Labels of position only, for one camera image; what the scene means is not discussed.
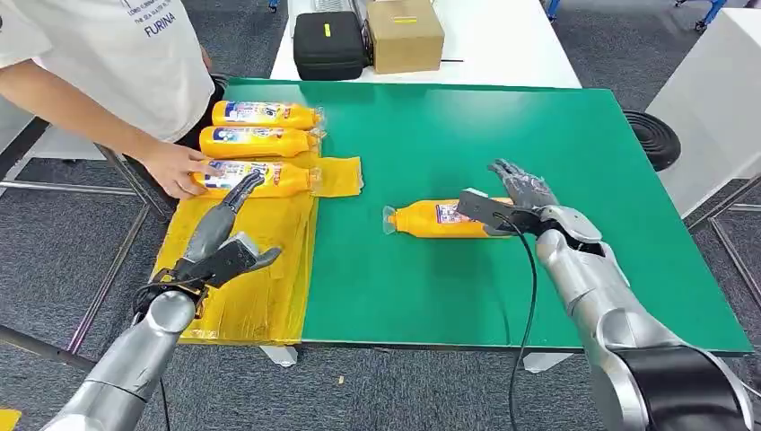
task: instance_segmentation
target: floor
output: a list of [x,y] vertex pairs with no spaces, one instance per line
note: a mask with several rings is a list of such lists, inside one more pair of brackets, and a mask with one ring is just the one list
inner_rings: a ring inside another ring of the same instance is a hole
[[[216,71],[268,76],[284,7],[270,14],[265,0],[184,3]],[[612,88],[622,106],[643,109],[696,41],[692,23],[706,10],[705,2],[674,9],[668,1],[563,0],[555,29],[584,86]],[[121,184],[98,162],[33,160],[20,179]],[[745,200],[761,203],[761,189]],[[138,208],[134,198],[6,191],[0,198],[0,323],[64,346]],[[761,215],[723,221],[761,277]],[[123,330],[132,289],[148,277],[165,229],[149,215],[84,355],[99,357]],[[761,313],[728,255],[708,229],[695,234],[695,243],[749,338],[761,346]],[[300,363],[283,369],[255,348],[180,346],[166,374],[171,424],[178,431],[508,429],[514,360],[513,353],[483,351],[305,347]],[[746,382],[761,386],[755,356],[729,362]],[[39,429],[83,378],[6,345],[0,345],[0,364],[0,406],[23,410],[21,431]],[[516,393],[521,430],[602,429],[581,356],[546,373],[520,373]],[[163,428],[158,399],[139,429]]]

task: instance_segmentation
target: robotic hand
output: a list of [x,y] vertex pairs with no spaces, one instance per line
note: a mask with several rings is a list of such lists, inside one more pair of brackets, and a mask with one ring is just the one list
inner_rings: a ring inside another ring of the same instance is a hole
[[266,267],[280,254],[278,248],[259,253],[245,233],[228,238],[243,201],[263,182],[259,172],[249,174],[204,215],[175,267],[162,269],[139,291],[133,326],[43,430],[135,429],[180,334],[201,313],[209,287]]
[[738,377],[643,308],[613,250],[584,214],[559,206],[542,179],[513,163],[498,160],[489,169],[513,205],[467,189],[457,210],[492,234],[517,228],[537,236],[537,256],[579,331],[607,429],[753,429],[751,403]]

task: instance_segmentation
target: green tabletop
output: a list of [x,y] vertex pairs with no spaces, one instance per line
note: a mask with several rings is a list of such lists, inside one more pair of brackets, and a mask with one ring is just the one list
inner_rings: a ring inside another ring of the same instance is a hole
[[[503,157],[602,231],[634,293],[680,337],[752,350],[610,91],[237,79],[226,98],[320,106],[324,155],[362,157],[362,194],[319,202],[304,341],[517,346],[531,290],[517,239],[381,228],[386,205],[467,187],[504,196],[486,170]],[[581,346],[542,268],[529,345]]]

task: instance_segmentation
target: bottle label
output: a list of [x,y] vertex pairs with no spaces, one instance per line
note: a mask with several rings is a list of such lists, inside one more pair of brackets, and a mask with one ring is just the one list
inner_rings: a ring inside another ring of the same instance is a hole
[[470,218],[457,212],[457,202],[436,205],[436,222],[439,224],[469,222]]
[[248,142],[249,138],[254,137],[283,137],[281,128],[215,128],[212,133],[212,139],[215,142],[226,142],[239,144]]
[[259,101],[231,101],[224,107],[225,121],[238,123],[274,123],[277,113],[287,119],[291,109],[282,103],[263,103]]
[[243,177],[255,170],[264,175],[263,186],[276,186],[280,184],[280,172],[283,169],[282,163],[236,162],[231,160],[213,160],[209,166],[222,172],[222,175],[218,177],[204,176],[204,186],[209,189],[232,189],[243,180]]

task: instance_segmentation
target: yellow bottle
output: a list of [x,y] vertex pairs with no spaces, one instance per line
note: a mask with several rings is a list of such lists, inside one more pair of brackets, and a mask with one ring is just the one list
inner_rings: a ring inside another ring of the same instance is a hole
[[212,109],[215,126],[259,126],[312,130],[322,121],[319,110],[296,103],[218,101]]
[[[497,198],[511,203],[508,198]],[[457,212],[458,199],[419,200],[409,207],[383,208],[383,232],[406,232],[418,238],[492,238],[484,224]]]
[[295,128],[231,128],[211,126],[201,130],[201,152],[215,159],[235,159],[261,155],[294,157],[298,153],[319,153],[324,132]]
[[204,198],[224,198],[230,189],[254,170],[264,174],[264,184],[256,187],[250,198],[287,198],[300,191],[315,191],[321,181],[319,169],[303,169],[289,163],[212,160],[209,166],[221,171],[222,175],[193,174],[195,180],[208,190],[201,195]]

